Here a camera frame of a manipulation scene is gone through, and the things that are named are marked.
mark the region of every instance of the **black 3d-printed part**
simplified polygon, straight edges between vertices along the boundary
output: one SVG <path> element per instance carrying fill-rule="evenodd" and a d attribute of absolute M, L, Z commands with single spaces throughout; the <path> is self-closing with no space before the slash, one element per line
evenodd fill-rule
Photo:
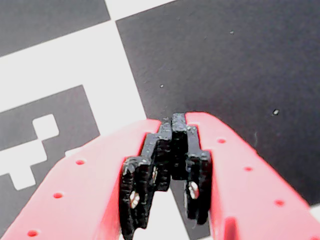
<path fill-rule="evenodd" d="M 171 178 L 186 181 L 187 217 L 198 225 L 207 221 L 211 204 L 210 152 L 201 150 L 198 129 L 187 125 L 184 113 L 174 113 L 171 121 L 167 120 L 158 133 L 146 135 L 140 156 L 128 157 L 123 164 L 119 217 L 125 240 L 132 240 L 137 228 L 147 227 L 154 193 L 166 192 Z M 191 183 L 196 185 L 193 193 L 189 189 Z M 139 195 L 135 207 L 131 207 L 130 200 L 133 191 Z"/>
<path fill-rule="evenodd" d="M 119 214 L 122 235 L 132 240 L 137 228 L 145 229 L 155 191 L 167 191 L 170 185 L 171 124 L 163 123 L 158 133 L 148 133 L 140 156 L 128 157 L 122 167 L 119 186 Z M 139 203 L 131 208 L 130 195 L 139 194 Z"/>

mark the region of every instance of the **black square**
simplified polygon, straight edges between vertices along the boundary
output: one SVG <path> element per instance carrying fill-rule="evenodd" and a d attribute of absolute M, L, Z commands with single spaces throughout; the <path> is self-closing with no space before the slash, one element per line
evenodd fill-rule
<path fill-rule="evenodd" d="M 104 0 L 0 1 L 0 56 L 108 20 Z"/>

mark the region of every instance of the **white square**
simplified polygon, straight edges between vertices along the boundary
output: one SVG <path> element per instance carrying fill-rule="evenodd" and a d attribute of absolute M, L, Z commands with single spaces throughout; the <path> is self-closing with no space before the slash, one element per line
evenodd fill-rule
<path fill-rule="evenodd" d="M 32 121 L 39 140 L 50 139 L 59 135 L 59 129 L 53 114 L 36 118 Z"/>

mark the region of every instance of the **red plastic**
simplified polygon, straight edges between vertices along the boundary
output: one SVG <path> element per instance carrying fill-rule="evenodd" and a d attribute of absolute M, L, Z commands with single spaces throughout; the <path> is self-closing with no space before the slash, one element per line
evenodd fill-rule
<path fill-rule="evenodd" d="M 215 240 L 320 240 L 308 204 L 232 129 L 207 113 L 187 113 L 186 120 L 213 156 Z M 2 240 L 118 240 L 122 163 L 159 126 L 139 121 L 60 160 Z"/>
<path fill-rule="evenodd" d="M 308 204 L 230 127 L 207 113 L 186 120 L 213 156 L 214 240 L 320 240 Z"/>
<path fill-rule="evenodd" d="M 1 240 L 118 240 L 122 163 L 160 124 L 139 121 L 61 159 Z"/>

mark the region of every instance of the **checkerboard pattern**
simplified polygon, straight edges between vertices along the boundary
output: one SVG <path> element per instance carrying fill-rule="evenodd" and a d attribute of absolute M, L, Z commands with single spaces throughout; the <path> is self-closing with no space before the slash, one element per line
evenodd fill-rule
<path fill-rule="evenodd" d="M 184 111 L 229 124 L 320 219 L 319 26 L 319 1 L 1 1 L 0 237 L 59 159 Z M 174 181 L 135 238 L 212 239 L 183 205 Z"/>

